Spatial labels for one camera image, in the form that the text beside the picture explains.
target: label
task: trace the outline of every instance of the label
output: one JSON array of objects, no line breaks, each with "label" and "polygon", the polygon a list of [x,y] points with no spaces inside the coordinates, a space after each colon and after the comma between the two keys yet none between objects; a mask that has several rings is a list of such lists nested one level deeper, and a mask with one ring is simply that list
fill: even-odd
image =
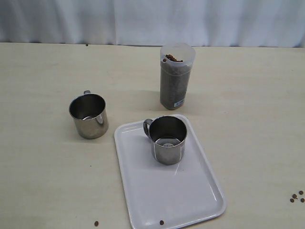
[{"label": "label", "polygon": [[180,100],[179,102],[176,102],[173,106],[177,107],[177,106],[179,106],[179,105],[181,105],[183,103],[184,103],[184,99]]}]

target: metal cup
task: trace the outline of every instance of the metal cup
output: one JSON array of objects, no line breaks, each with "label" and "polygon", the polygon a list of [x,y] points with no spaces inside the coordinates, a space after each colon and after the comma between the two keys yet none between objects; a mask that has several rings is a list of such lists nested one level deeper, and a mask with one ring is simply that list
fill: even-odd
[{"label": "metal cup", "polygon": [[184,156],[186,125],[174,116],[146,119],[144,132],[151,140],[153,157],[162,164],[173,165]]},{"label": "metal cup", "polygon": [[106,133],[108,119],[105,108],[105,100],[90,91],[84,91],[84,95],[71,102],[69,112],[80,136],[95,139]]}]

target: white curtain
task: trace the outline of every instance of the white curtain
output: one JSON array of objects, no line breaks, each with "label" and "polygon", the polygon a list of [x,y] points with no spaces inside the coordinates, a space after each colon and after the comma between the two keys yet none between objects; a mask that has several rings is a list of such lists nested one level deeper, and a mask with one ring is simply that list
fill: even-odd
[{"label": "white curtain", "polygon": [[0,42],[305,47],[305,0],[0,0]]}]

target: table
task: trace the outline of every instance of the table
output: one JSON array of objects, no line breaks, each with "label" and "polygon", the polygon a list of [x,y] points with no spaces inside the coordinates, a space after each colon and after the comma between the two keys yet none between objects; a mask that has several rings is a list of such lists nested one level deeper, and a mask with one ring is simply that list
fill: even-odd
[{"label": "table", "polygon": [[[189,118],[227,198],[192,228],[303,228],[305,49],[199,47],[185,104],[159,103],[159,47],[0,43],[0,228],[131,228],[113,133]],[[102,95],[110,127],[78,136],[68,106]]]}]

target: clear plastic container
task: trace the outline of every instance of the clear plastic container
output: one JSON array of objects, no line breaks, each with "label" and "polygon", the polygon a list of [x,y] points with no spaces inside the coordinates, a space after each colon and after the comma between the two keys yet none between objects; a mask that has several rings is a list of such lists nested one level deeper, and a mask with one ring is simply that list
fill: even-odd
[{"label": "clear plastic container", "polygon": [[160,102],[165,108],[174,110],[184,104],[194,59],[195,50],[186,43],[161,48]]}]

